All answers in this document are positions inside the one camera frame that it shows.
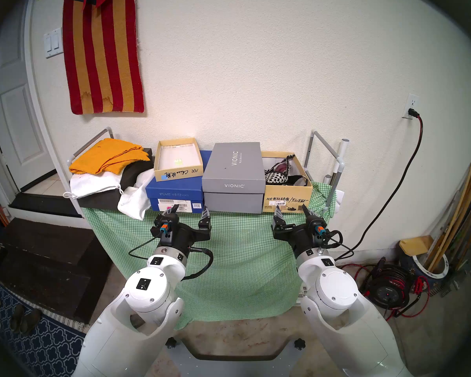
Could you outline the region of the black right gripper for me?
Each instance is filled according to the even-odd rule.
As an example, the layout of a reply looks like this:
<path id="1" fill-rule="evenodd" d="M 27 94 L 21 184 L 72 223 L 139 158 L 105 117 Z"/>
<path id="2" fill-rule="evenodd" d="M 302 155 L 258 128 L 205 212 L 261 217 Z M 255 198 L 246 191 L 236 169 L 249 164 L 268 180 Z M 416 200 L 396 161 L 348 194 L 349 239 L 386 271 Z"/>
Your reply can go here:
<path id="1" fill-rule="evenodd" d="M 316 220 L 316 213 L 309 210 L 305 204 L 301 208 L 305 215 L 305 223 L 300 225 L 286 224 L 280 207 L 275 208 L 273 215 L 274 239 L 287 242 L 296 259 L 300 254 L 323 245 L 323 236 L 318 231 L 318 227 L 322 225 L 313 222 Z"/>

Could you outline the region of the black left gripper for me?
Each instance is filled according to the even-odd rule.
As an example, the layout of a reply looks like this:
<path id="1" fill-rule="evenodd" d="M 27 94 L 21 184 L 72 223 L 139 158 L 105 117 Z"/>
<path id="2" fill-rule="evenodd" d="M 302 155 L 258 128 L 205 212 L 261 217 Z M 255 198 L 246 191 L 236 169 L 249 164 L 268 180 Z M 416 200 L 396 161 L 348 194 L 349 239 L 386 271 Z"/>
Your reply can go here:
<path id="1" fill-rule="evenodd" d="M 163 212 L 163 220 L 179 220 L 177 210 L 179 204 L 174 204 Z M 159 253 L 166 254 L 172 250 L 179 251 L 185 259 L 191 252 L 199 252 L 211 257 L 211 251 L 207 248 L 194 247 L 196 242 L 210 240 L 211 221 L 210 212 L 203 207 L 199 229 L 193 229 L 183 223 L 163 222 L 159 225 Z"/>

